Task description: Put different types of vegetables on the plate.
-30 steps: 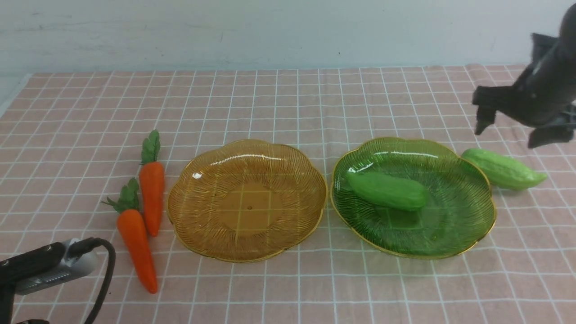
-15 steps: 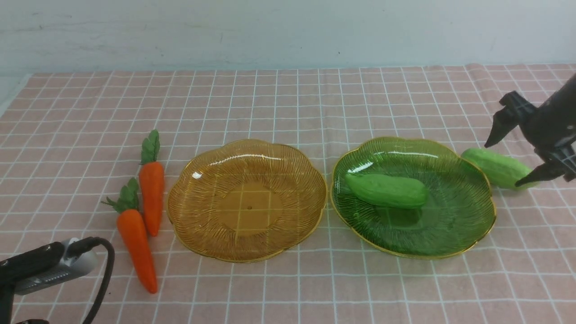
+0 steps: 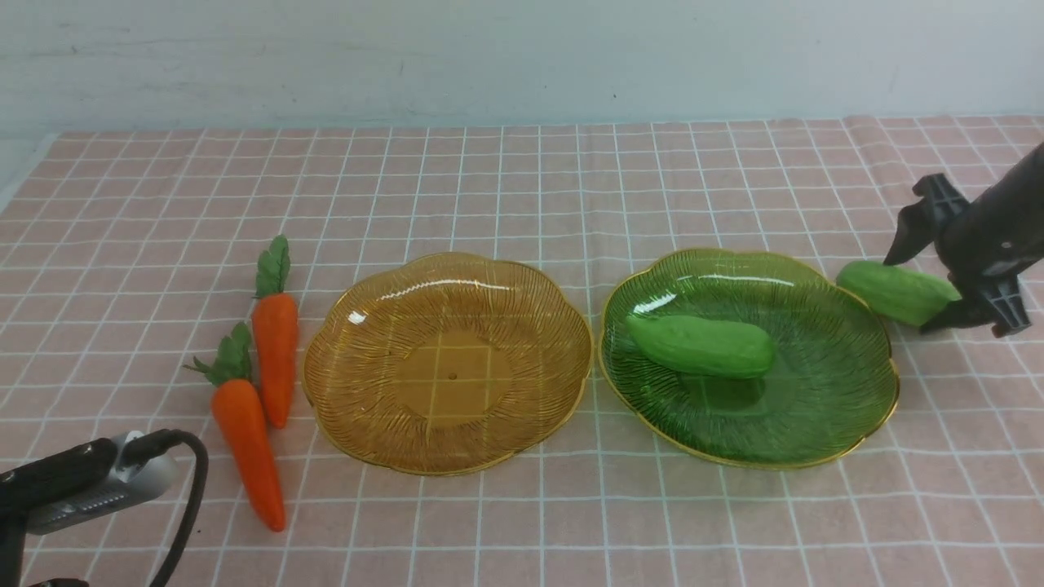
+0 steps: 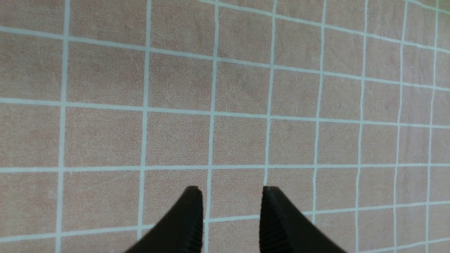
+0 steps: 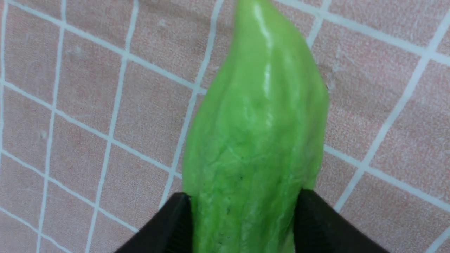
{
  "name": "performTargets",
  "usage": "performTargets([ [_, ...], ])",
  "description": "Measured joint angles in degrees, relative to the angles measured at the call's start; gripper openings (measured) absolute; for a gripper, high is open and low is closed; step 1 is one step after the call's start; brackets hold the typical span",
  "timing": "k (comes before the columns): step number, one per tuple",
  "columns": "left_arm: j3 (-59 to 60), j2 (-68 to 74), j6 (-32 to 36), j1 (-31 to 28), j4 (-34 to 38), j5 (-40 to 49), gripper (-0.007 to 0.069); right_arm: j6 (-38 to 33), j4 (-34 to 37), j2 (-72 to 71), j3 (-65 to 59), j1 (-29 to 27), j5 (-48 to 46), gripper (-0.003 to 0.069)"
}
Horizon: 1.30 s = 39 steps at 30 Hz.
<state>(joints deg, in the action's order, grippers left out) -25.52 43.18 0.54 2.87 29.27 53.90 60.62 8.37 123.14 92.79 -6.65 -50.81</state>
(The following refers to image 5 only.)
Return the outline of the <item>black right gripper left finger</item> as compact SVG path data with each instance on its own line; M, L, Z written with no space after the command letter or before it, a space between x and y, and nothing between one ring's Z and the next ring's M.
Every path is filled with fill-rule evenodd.
M190 197L176 192L116 253L192 253Z

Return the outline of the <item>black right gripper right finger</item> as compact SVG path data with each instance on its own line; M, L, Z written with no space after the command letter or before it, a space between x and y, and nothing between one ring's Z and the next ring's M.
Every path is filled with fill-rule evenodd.
M387 253L311 189L298 195L294 216L296 253Z

